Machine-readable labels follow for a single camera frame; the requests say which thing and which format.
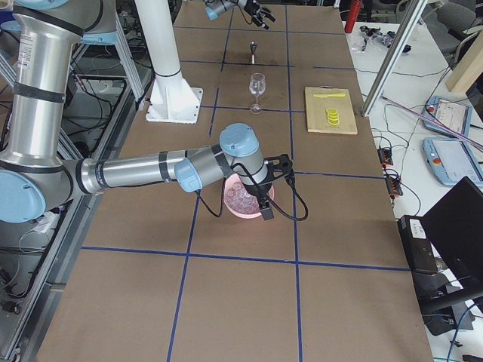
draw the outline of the wooden plank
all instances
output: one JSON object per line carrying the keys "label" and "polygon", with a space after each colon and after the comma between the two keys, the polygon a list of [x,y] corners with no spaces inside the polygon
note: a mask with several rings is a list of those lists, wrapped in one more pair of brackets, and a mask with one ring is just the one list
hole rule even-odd
{"label": "wooden plank", "polygon": [[465,93],[483,73],[483,32],[465,54],[453,74],[446,81],[451,92]]}
{"label": "wooden plank", "polygon": [[[357,134],[349,91],[338,88],[306,87],[307,130],[309,132]],[[336,109],[339,124],[328,122],[327,109]]]}

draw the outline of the wine glass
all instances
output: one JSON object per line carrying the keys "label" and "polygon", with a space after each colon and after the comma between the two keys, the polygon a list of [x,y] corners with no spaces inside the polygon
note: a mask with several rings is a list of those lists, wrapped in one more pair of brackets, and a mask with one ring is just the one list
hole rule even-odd
{"label": "wine glass", "polygon": [[250,107],[250,111],[255,115],[262,112],[262,106],[258,104],[258,97],[265,92],[265,75],[254,73],[250,79],[250,93],[255,96],[255,103]]}

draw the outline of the wooden cutting board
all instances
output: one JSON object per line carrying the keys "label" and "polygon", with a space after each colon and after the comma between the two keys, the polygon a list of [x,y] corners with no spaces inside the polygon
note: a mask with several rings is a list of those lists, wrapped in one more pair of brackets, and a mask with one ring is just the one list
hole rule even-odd
{"label": "wooden cutting board", "polygon": [[[314,97],[314,94],[345,94],[345,96],[318,98]],[[354,111],[347,89],[306,87],[305,104],[309,132],[357,134]],[[328,123],[327,108],[335,108],[339,112],[337,126]]]}

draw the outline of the metal jigger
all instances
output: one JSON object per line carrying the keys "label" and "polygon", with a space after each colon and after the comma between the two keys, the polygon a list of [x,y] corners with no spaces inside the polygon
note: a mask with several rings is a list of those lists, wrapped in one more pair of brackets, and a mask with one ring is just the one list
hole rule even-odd
{"label": "metal jigger", "polygon": [[255,51],[257,51],[258,44],[255,41],[250,42],[250,51],[251,51],[251,63],[255,64]]}

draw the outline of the metal frame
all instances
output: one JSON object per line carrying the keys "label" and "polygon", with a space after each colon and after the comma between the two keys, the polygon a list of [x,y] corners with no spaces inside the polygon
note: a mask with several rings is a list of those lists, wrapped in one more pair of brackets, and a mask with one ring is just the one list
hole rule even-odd
{"label": "metal frame", "polygon": [[362,108],[362,114],[364,117],[367,117],[371,113],[374,104],[382,94],[384,85],[391,75],[394,66],[398,62],[406,43],[411,37],[411,33],[413,32],[417,21],[420,19],[425,6],[426,0],[413,0],[410,2],[406,15],[395,36],[394,42],[384,58],[383,64],[377,73],[376,80],[374,81],[372,88],[369,91],[368,98],[364,103],[364,107]]}

